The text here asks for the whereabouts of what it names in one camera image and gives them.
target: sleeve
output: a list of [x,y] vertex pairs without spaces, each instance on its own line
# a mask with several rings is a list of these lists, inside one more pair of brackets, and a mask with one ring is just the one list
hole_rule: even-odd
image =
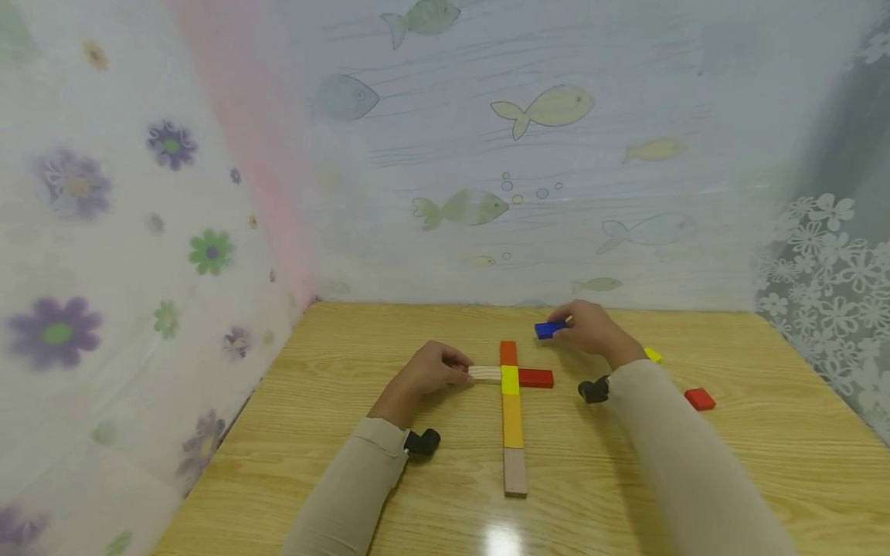
[[634,444],[680,554],[797,554],[739,460],[658,364],[616,370],[606,404]]
[[407,434],[384,419],[362,419],[309,494],[279,556],[364,556],[408,461]]

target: purple flower print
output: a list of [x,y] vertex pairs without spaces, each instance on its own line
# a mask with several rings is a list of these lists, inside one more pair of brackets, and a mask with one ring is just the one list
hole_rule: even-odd
[[195,426],[195,436],[182,445],[185,457],[179,464],[176,473],[197,479],[220,446],[223,431],[225,431],[225,420],[217,419],[214,410],[199,417],[198,424]]
[[23,519],[15,506],[0,509],[0,554],[3,556],[25,556],[35,554],[33,543],[49,523],[43,513]]
[[191,139],[189,130],[177,127],[173,122],[164,120],[161,125],[149,127],[149,149],[155,153],[155,161],[162,166],[170,166],[179,171],[182,165],[192,165],[192,155],[198,150],[198,144]]
[[51,297],[34,302],[34,315],[15,315],[9,327],[19,336],[12,352],[30,356],[35,370],[45,370],[57,361],[68,368],[80,365],[80,351],[99,347],[93,330],[102,322],[97,312],[88,313],[86,299],[73,297],[65,307]]
[[59,216],[91,221],[109,210],[111,181],[97,160],[58,149],[36,161],[35,173],[41,186],[39,197]]
[[226,334],[222,338],[222,350],[232,359],[247,357],[247,350],[250,349],[250,336],[247,330],[241,326],[233,326],[231,334]]

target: green flower print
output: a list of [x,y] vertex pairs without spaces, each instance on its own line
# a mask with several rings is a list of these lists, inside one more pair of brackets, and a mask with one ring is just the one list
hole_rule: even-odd
[[214,276],[229,264],[231,252],[235,250],[228,233],[213,230],[204,230],[204,236],[192,238],[191,247],[194,251],[189,253],[189,261],[198,265],[198,274],[204,275],[210,270]]
[[179,313],[176,312],[176,306],[173,302],[161,302],[160,309],[155,310],[155,330],[161,333],[161,337],[165,340],[176,336],[176,328],[179,328]]
[[133,531],[127,529],[105,547],[105,556],[121,556],[133,540]]

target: blue wooden block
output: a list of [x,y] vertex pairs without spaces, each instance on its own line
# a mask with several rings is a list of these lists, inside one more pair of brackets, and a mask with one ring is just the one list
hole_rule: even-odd
[[546,340],[554,337],[554,332],[562,330],[565,327],[566,324],[564,320],[557,320],[556,322],[539,322],[535,325],[535,334],[538,335],[539,340]]

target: hand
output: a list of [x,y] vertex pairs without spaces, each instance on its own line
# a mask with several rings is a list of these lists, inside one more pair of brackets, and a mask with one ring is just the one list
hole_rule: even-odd
[[576,299],[547,317],[548,322],[566,319],[568,327],[556,331],[554,338],[565,340],[581,351],[602,355],[612,370],[631,361],[647,359],[643,346],[596,303]]
[[368,417],[385,419],[400,429],[407,429],[422,396],[449,385],[472,383],[473,378],[467,373],[472,364],[470,358],[451,346],[427,342],[393,377]]

